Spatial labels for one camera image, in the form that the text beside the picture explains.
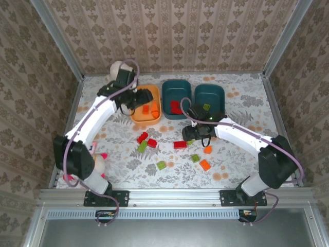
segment metal bar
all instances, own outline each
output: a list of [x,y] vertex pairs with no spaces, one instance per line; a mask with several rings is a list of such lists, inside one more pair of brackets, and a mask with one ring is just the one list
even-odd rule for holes
[[[47,220],[96,219],[97,209],[49,209]],[[118,220],[199,220],[199,219],[239,219],[238,209],[156,209],[145,210],[123,208],[119,211]]]
[[[262,74],[263,72],[261,70],[250,70],[250,71],[190,71],[190,72],[181,72],[181,71],[174,71],[174,72],[141,72],[141,76],[165,76],[165,75],[231,75],[231,74]],[[99,74],[85,74],[86,77],[95,77],[95,76],[106,76],[108,74],[105,73],[99,73]]]
[[[267,96],[268,104],[269,104],[269,107],[271,108],[271,111],[272,111],[272,116],[273,116],[273,119],[274,119],[274,123],[276,124],[276,127],[277,127],[278,134],[284,136],[290,144],[290,141],[289,141],[286,129],[284,127],[284,123],[283,123],[283,120],[282,120],[282,117],[281,117],[281,114],[280,114],[280,109],[278,107],[278,104],[277,104],[277,101],[276,101],[276,98],[275,98],[270,80],[269,80],[268,77],[264,77],[263,75],[261,77],[262,77],[262,82],[263,82],[263,85],[264,85],[265,93],[266,93],[266,96]],[[296,170],[295,171],[295,177],[298,178],[299,176],[300,176],[300,172],[299,172],[299,170]],[[298,186],[303,187],[304,186],[303,182],[299,181]]]
[[76,60],[75,55],[72,53],[69,45],[65,41],[65,35],[61,33],[56,21],[54,20],[53,16],[51,15],[51,12],[47,8],[47,5],[45,4],[44,0],[31,0],[31,2],[35,7],[36,11],[38,12],[39,16],[41,17],[43,23],[47,27],[55,43],[57,44],[57,47],[63,54],[73,74],[77,78],[77,81],[82,82],[82,70],[79,66],[79,63]]
[[[83,85],[84,85],[83,81],[78,84],[76,95],[74,96],[71,111],[70,111],[70,114],[68,116],[65,131],[64,131],[63,134],[67,133],[73,127],[74,118],[76,117],[79,101],[80,101],[82,90],[83,90]],[[49,185],[48,185],[49,189],[54,188],[57,174],[59,174],[59,170],[57,169],[56,165],[54,165],[53,170],[52,170],[52,174],[51,174],[51,178],[50,178],[50,181],[49,181]]]
[[315,246],[329,246],[328,233],[325,229],[323,218],[320,215],[318,208],[314,208],[310,205],[304,210]]
[[46,224],[48,209],[37,208],[34,212],[24,247],[38,247]]
[[[130,191],[128,208],[250,208],[222,207],[219,191],[223,189],[128,189]],[[310,188],[280,188],[269,191],[272,191],[280,198],[278,208],[304,208],[310,203],[314,205],[316,203]],[[85,192],[83,189],[43,189],[37,207],[52,209],[94,208],[83,207]],[[271,208],[275,199],[267,197],[267,202],[268,206],[264,208]],[[97,207],[97,209],[110,208],[113,207]]]
[[295,34],[296,29],[298,28],[311,3],[312,0],[302,0],[297,2],[287,25],[283,29],[283,32],[264,67],[265,76],[269,77],[272,74],[276,64],[281,58],[284,50],[287,48],[287,45]]

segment orange bowl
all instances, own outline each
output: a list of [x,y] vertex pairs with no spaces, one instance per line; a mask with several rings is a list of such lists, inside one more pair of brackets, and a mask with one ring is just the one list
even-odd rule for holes
[[[161,99],[160,99],[160,90],[155,85],[141,85],[138,86],[137,89],[148,89],[152,93],[153,100],[147,104],[149,106],[149,113],[143,114],[143,106],[136,108],[135,114],[131,116],[132,120],[137,126],[151,126],[156,125],[158,122],[160,122],[162,110],[161,110]],[[153,103],[156,103],[158,106],[158,117],[154,119],[154,117],[151,114],[151,108]]]

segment plastic bowl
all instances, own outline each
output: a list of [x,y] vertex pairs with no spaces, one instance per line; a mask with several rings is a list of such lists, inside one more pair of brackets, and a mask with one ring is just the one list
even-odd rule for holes
[[[183,114],[172,114],[170,102],[172,100],[181,101],[184,97],[192,100],[191,84],[186,80],[169,80],[162,85],[162,108],[167,119],[186,119]],[[187,111],[190,107],[188,101],[183,102],[183,109]]]
[[[148,114],[143,114],[143,106],[141,105],[140,107],[136,108],[135,114],[131,116],[131,119],[134,121],[134,123],[137,126],[151,126],[151,125],[156,125],[158,122],[160,122],[161,115],[162,115],[162,110],[161,110],[161,100],[160,100],[160,90],[157,86],[155,85],[141,85],[138,86],[137,89],[148,89],[151,91],[153,100],[147,104],[149,106],[149,113]],[[154,117],[151,114],[151,107],[153,103],[156,103],[158,106],[158,111],[159,111],[159,116],[154,119]]]
[[225,113],[225,91],[218,85],[201,84],[194,90],[194,103],[209,104],[211,115],[218,111]]

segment lime green block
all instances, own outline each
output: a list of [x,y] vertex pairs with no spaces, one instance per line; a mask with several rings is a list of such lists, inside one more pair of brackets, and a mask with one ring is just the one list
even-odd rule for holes
[[192,157],[193,163],[196,163],[196,162],[200,161],[200,158],[199,158],[199,156],[197,154],[194,154],[191,157]]
[[189,140],[188,142],[186,142],[187,143],[187,146],[192,145],[193,142],[194,142],[194,140]]
[[164,161],[160,161],[158,164],[156,164],[161,171],[162,169],[165,169],[167,166]]
[[139,145],[137,151],[140,153],[144,153],[146,147],[148,146],[148,142],[146,140],[142,141],[142,143]]
[[209,104],[204,104],[204,109],[205,109],[206,111],[209,111],[209,109],[210,109],[210,105],[209,105]]

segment red block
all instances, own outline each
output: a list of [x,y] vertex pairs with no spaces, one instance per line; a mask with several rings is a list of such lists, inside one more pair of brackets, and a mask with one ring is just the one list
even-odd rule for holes
[[174,149],[178,148],[187,148],[187,143],[183,140],[181,142],[174,142]]
[[183,112],[181,111],[181,109],[178,109],[178,108],[172,108],[171,109],[171,113],[176,114],[176,115],[183,114]]
[[142,143],[142,141],[144,141],[149,135],[146,132],[143,132],[138,138],[137,138],[137,142],[139,144]]
[[179,101],[177,101],[177,100],[172,100],[172,101],[170,102],[170,107],[171,107],[171,108],[179,108]]
[[153,140],[151,138],[148,141],[148,146],[151,147],[151,148],[155,148],[157,144],[158,143],[156,142],[156,140]]

